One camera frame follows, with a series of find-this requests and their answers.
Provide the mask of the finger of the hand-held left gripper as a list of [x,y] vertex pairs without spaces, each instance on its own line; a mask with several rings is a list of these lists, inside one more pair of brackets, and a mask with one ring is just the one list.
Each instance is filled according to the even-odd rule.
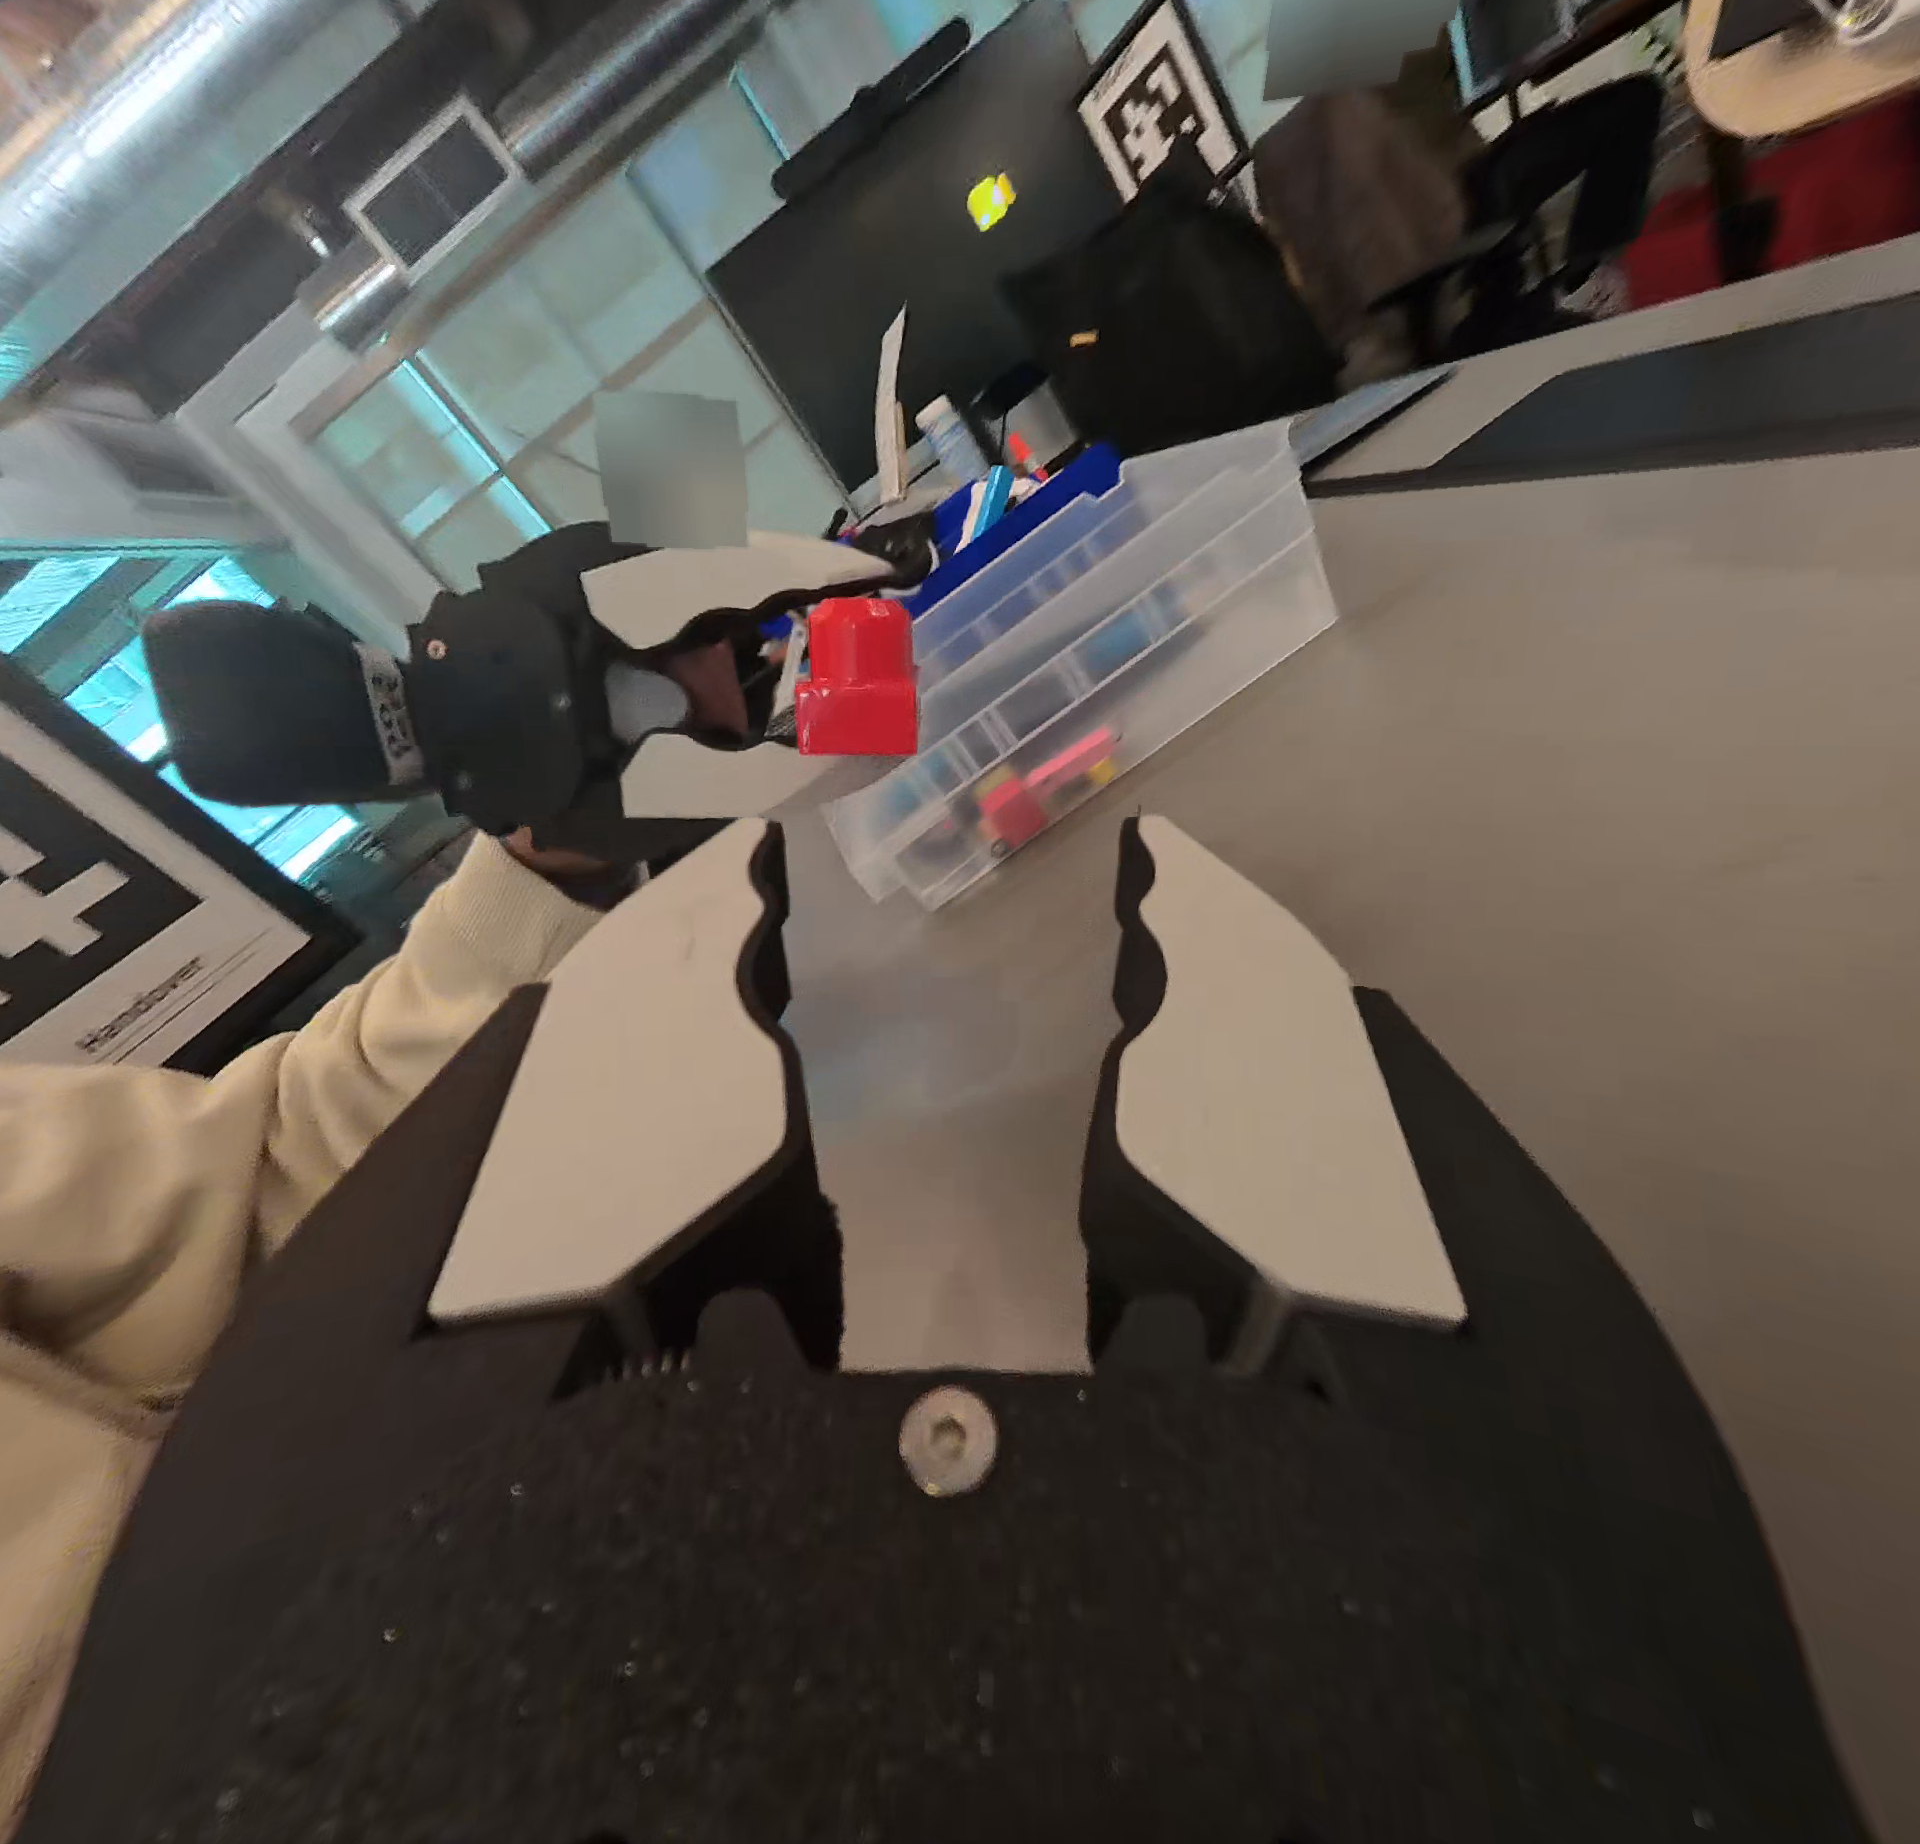
[[883,775],[887,757],[805,757],[774,742],[720,748],[658,730],[628,757],[617,801],[630,820],[774,819],[851,796]]
[[890,562],[815,536],[749,531],[739,546],[671,549],[583,575],[593,621],[630,651],[680,651],[777,614],[899,582]]

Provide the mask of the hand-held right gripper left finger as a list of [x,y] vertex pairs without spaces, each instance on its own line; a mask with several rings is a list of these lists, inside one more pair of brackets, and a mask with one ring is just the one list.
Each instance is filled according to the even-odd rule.
[[733,1290],[840,1325],[840,1221],[780,1024],[787,912],[783,832],[744,819],[551,972],[426,1300],[437,1325],[625,1290],[658,1327]]

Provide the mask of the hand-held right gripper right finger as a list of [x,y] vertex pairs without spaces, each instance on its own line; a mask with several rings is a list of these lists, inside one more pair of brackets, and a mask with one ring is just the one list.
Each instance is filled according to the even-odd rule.
[[1335,954],[1165,817],[1120,822],[1115,914],[1118,1030],[1083,1160],[1088,1327],[1159,1296],[1190,1300],[1202,1330],[1290,1312],[1462,1327]]

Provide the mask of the clear plastic organizer tray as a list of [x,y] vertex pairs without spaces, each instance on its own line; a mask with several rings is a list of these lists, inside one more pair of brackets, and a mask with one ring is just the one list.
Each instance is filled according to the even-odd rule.
[[[1335,618],[1288,423],[1122,461],[915,618],[919,752],[825,807],[846,872],[875,902],[948,905],[1015,852],[979,835],[984,775],[1095,730],[1132,775]],[[1047,829],[1105,788],[1045,803]]]

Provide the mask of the grey desk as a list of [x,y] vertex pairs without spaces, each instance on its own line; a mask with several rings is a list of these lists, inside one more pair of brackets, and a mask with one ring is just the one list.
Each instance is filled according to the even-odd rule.
[[1387,989],[1656,1310],[1915,1840],[1915,449],[1319,499],[1337,624],[934,914],[787,832],[857,1368],[1085,1364],[1117,822]]

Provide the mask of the person's left hand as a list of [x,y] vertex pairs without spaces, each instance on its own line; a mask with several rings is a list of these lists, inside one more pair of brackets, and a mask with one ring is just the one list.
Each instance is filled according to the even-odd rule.
[[722,639],[708,646],[685,648],[669,657],[665,668],[685,696],[690,732],[725,745],[747,742],[749,707],[733,642]]

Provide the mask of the blue plastic parts bin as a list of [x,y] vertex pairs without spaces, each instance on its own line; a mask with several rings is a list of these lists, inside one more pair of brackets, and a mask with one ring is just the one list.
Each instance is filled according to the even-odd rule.
[[1071,465],[1054,471],[1045,484],[1039,484],[1028,496],[1010,504],[1008,510],[982,536],[962,541],[966,534],[966,517],[972,504],[972,489],[948,495],[933,510],[933,538],[939,553],[928,578],[909,594],[903,603],[919,618],[926,610],[952,598],[982,569],[997,562],[1012,546],[1035,534],[1053,517],[1064,511],[1069,504],[1083,496],[1104,496],[1120,475],[1120,452],[1097,442],[1088,445]]

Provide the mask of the framed marker poster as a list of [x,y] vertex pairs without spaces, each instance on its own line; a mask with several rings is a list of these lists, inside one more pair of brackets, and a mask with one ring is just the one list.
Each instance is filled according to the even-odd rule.
[[217,1074],[356,928],[3,663],[3,1061]]
[[1118,204],[1177,159],[1213,201],[1260,217],[1252,147],[1187,0],[1143,0],[1073,98]]

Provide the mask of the black video bar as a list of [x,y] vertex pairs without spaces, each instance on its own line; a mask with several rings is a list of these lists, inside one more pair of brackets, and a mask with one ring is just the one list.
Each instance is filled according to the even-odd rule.
[[954,15],[911,49],[887,74],[855,91],[848,108],[769,177],[775,199],[790,204],[821,188],[869,152],[972,44],[972,26]]

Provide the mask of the black jacket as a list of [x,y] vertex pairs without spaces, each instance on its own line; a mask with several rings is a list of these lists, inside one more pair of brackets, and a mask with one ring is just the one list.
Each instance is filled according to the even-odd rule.
[[1150,182],[999,282],[1083,440],[1140,456],[1328,404],[1340,358],[1245,209]]

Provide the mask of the person's cream sweater torso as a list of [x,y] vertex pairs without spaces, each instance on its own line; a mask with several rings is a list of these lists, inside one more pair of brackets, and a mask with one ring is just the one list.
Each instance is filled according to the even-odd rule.
[[187,1345],[3,1338],[3,1837],[14,1840],[135,1495],[217,1325]]

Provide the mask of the brown jacket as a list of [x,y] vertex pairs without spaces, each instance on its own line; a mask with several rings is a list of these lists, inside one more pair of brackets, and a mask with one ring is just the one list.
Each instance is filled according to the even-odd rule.
[[1380,91],[1304,96],[1254,145],[1263,225],[1343,388],[1413,367],[1407,327],[1375,303],[1468,238],[1465,172],[1482,152],[1462,112],[1405,112]]

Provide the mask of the red bag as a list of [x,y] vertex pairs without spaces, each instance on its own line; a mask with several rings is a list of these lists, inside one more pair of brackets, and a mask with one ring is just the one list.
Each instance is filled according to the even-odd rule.
[[[1918,101],[1903,96],[1749,159],[1747,182],[1776,205],[1764,273],[1796,268],[1918,229]],[[1710,190],[1654,198],[1624,253],[1628,307],[1643,310],[1721,288]]]

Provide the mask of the large black wall screen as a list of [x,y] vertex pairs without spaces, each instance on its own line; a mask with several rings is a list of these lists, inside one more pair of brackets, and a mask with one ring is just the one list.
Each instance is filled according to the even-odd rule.
[[774,172],[774,213],[708,269],[718,309],[846,489],[876,478],[885,331],[897,400],[972,408],[1037,351],[1005,282],[1095,235],[1120,194],[1079,117],[1067,0],[960,15]]

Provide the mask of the large metal duct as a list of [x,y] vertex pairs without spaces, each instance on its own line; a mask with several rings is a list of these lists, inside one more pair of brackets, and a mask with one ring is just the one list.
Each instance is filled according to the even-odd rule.
[[149,182],[206,121],[244,104],[272,61],[358,2],[387,0],[130,0],[88,32],[73,82],[4,128],[4,321],[108,207]]

